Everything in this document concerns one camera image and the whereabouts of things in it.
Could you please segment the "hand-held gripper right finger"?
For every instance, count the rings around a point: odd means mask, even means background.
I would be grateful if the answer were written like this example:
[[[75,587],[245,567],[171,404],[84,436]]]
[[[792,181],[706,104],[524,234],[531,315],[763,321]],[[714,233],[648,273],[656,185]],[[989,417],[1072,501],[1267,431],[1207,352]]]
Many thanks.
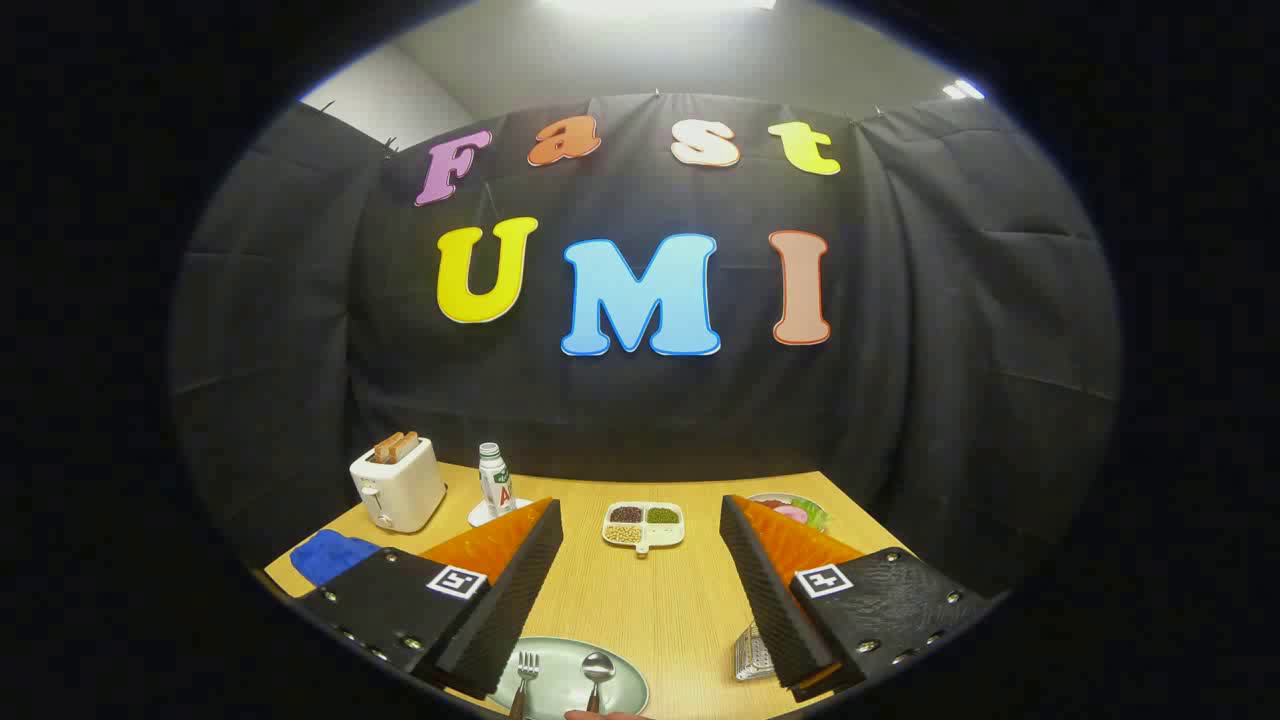
[[[916,664],[991,610],[905,548],[855,550],[742,496],[723,497],[719,536],[778,683],[799,702]]]

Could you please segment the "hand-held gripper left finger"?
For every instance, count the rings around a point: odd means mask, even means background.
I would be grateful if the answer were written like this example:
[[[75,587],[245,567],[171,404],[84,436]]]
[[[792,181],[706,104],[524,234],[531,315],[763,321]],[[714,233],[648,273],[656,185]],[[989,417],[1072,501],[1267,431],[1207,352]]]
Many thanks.
[[[543,498],[421,553],[380,547],[301,612],[375,660],[483,700],[495,692],[563,539]]]

